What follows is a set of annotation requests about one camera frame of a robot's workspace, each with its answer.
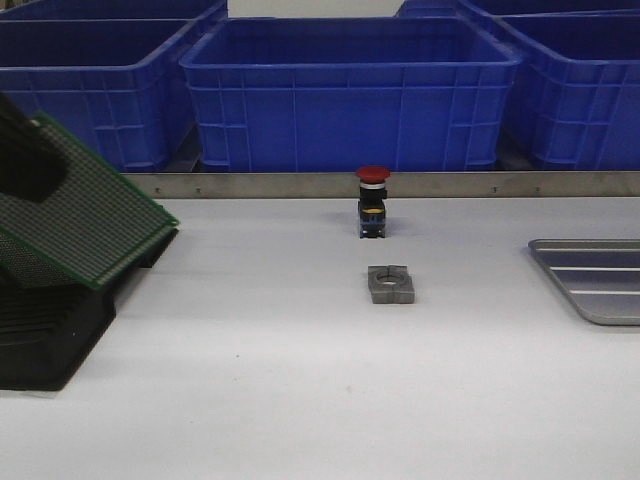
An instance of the black plastic stand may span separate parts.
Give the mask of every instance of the black plastic stand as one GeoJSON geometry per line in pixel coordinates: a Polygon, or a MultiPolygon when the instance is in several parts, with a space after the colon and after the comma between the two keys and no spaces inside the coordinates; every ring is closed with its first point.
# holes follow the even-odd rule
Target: black plastic stand
{"type": "Polygon", "coordinates": [[[151,268],[177,233],[99,290],[0,287],[0,389],[61,390],[115,318],[120,288],[138,268],[151,268]]]}

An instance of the white work surface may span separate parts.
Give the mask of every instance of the white work surface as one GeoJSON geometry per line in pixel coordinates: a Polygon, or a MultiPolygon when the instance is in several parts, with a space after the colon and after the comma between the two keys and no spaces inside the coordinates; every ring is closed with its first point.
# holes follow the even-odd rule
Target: white work surface
{"type": "Polygon", "coordinates": [[[228,0],[230,17],[393,16],[402,0],[228,0]]]}
{"type": "Polygon", "coordinates": [[[65,389],[0,392],[6,479],[640,478],[640,329],[582,320],[535,238],[640,199],[166,201],[181,233],[65,389]],[[407,265],[414,305],[373,305],[407,265]]]}

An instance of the metal tray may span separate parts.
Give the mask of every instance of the metal tray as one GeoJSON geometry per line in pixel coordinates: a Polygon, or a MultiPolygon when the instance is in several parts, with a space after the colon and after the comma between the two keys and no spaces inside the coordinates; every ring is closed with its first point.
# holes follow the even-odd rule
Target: metal tray
{"type": "Polygon", "coordinates": [[[640,240],[533,240],[529,247],[585,319],[640,326],[640,240]]]}

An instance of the plastic crate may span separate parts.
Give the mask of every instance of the plastic crate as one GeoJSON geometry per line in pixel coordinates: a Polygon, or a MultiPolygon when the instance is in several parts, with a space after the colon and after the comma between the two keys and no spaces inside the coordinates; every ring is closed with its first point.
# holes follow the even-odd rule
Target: plastic crate
{"type": "Polygon", "coordinates": [[[496,33],[495,17],[639,14],[640,0],[457,0],[459,12],[496,33]]]}
{"type": "Polygon", "coordinates": [[[405,0],[398,17],[451,17],[456,15],[457,0],[405,0]]]}
{"type": "Polygon", "coordinates": [[[158,171],[193,127],[178,58],[193,24],[0,22],[0,91],[43,110],[121,171],[158,171]]]}
{"type": "Polygon", "coordinates": [[[221,16],[227,0],[36,0],[0,12],[0,20],[192,20],[199,34],[221,16]]]}
{"type": "Polygon", "coordinates": [[[518,59],[465,20],[250,19],[182,59],[208,171],[486,170],[518,59]]]}
{"type": "Polygon", "coordinates": [[[640,16],[500,20],[525,61],[505,130],[544,169],[640,169],[640,16]]]}

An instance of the crate rim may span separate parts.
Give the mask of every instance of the crate rim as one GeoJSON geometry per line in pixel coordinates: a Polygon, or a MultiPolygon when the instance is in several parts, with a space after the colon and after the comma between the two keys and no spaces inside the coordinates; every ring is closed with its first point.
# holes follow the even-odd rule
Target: crate rim
{"type": "MultiPolygon", "coordinates": [[[[11,10],[16,11],[18,9],[31,9],[33,8],[33,6],[35,4],[38,3],[46,3],[48,1],[51,0],[34,0],[32,2],[29,3],[24,3],[22,5],[18,5],[17,7],[12,8],[11,10]]],[[[7,20],[1,20],[4,22],[34,22],[34,21],[45,21],[45,22],[70,22],[70,21],[81,21],[81,22],[92,22],[92,21],[106,21],[106,20],[110,20],[110,21],[127,21],[127,20],[169,20],[169,21],[176,21],[176,20],[181,20],[181,21],[195,21],[198,22],[204,18],[206,18],[207,16],[209,16],[212,12],[219,10],[221,8],[225,8],[225,10],[228,9],[228,4],[227,4],[227,0],[215,0],[214,3],[211,4],[210,7],[208,7],[207,9],[205,9],[202,13],[200,13],[198,16],[196,17],[166,17],[166,18],[153,18],[153,17],[149,17],[149,18],[81,18],[81,19],[67,19],[67,20],[61,20],[61,19],[46,19],[46,18],[41,18],[41,19],[21,19],[21,18],[16,18],[16,19],[7,19],[7,20]]],[[[5,13],[6,10],[0,10],[0,19],[2,18],[2,13],[5,13]]]]}
{"type": "Polygon", "coordinates": [[[20,23],[20,24],[41,24],[41,23],[182,23],[183,25],[178,28],[170,37],[168,37],[164,42],[158,45],[156,48],[148,52],[143,58],[139,61],[127,65],[54,65],[54,66],[31,66],[31,67],[12,67],[12,66],[1,66],[0,72],[3,71],[11,71],[11,72],[113,72],[113,71],[127,71],[131,72],[132,70],[143,69],[148,67],[159,54],[167,51],[169,48],[173,47],[180,41],[184,35],[196,26],[196,20],[185,20],[185,19],[124,19],[124,20],[0,20],[0,25],[10,24],[10,23],[20,23]]]}
{"type": "MultiPolygon", "coordinates": [[[[413,2],[413,1],[417,2],[420,0],[405,0],[405,3],[413,2]]],[[[520,13],[520,14],[515,13],[515,14],[509,14],[509,15],[494,15],[492,13],[489,13],[479,5],[476,5],[471,0],[457,0],[457,3],[462,5],[465,9],[472,11],[474,14],[481,16],[485,20],[492,20],[492,19],[495,20],[495,19],[504,18],[504,17],[520,17],[520,16],[532,16],[532,17],[533,16],[549,16],[549,17],[590,16],[591,17],[591,16],[597,16],[599,12],[600,13],[603,12],[603,10],[577,10],[577,11],[570,11],[570,12],[537,12],[537,13],[520,13]]],[[[639,9],[638,8],[622,8],[622,9],[607,10],[607,11],[637,12],[639,11],[639,9]]],[[[616,15],[617,14],[607,14],[607,16],[616,16],[616,15]]]]}
{"type": "MultiPolygon", "coordinates": [[[[569,63],[573,65],[594,65],[594,66],[604,66],[604,65],[616,65],[616,66],[626,66],[626,65],[640,65],[640,58],[634,60],[605,60],[605,59],[580,59],[580,58],[572,58],[567,57],[560,52],[546,46],[544,43],[539,42],[538,40],[528,36],[527,34],[521,32],[515,26],[508,23],[510,18],[535,18],[542,19],[546,17],[546,15],[539,14],[529,14],[529,15],[505,15],[502,17],[492,17],[492,20],[499,26],[504,28],[511,35],[515,36],[519,40],[521,40],[524,44],[529,45],[545,55],[553,58],[554,60],[561,61],[563,63],[569,63]]],[[[552,15],[554,18],[595,18],[593,15],[552,15]]],[[[640,14],[637,15],[607,15],[606,17],[598,17],[598,18],[637,18],[638,23],[640,24],[640,14]]]]}
{"type": "Polygon", "coordinates": [[[503,42],[498,41],[493,35],[484,29],[479,28],[470,20],[463,17],[352,17],[352,18],[276,18],[276,17],[247,17],[247,18],[227,18],[209,30],[205,35],[198,40],[198,42],[180,59],[180,66],[185,69],[201,70],[211,68],[233,68],[233,69],[356,69],[356,68],[389,68],[389,67],[401,67],[401,68],[424,68],[426,66],[432,67],[483,67],[483,66],[514,66],[519,65],[522,62],[521,55],[510,48],[503,42]],[[204,46],[215,36],[220,30],[226,27],[226,25],[232,23],[255,23],[255,22],[281,22],[281,21],[294,21],[299,23],[309,22],[322,22],[330,23],[333,21],[344,22],[358,22],[358,21],[384,21],[388,23],[426,23],[426,21],[440,22],[440,23],[462,23],[467,28],[473,31],[474,34],[480,36],[484,41],[490,44],[492,48],[497,50],[503,57],[501,61],[471,61],[471,62],[348,62],[348,63],[194,63],[196,55],[200,54],[204,46]]]}

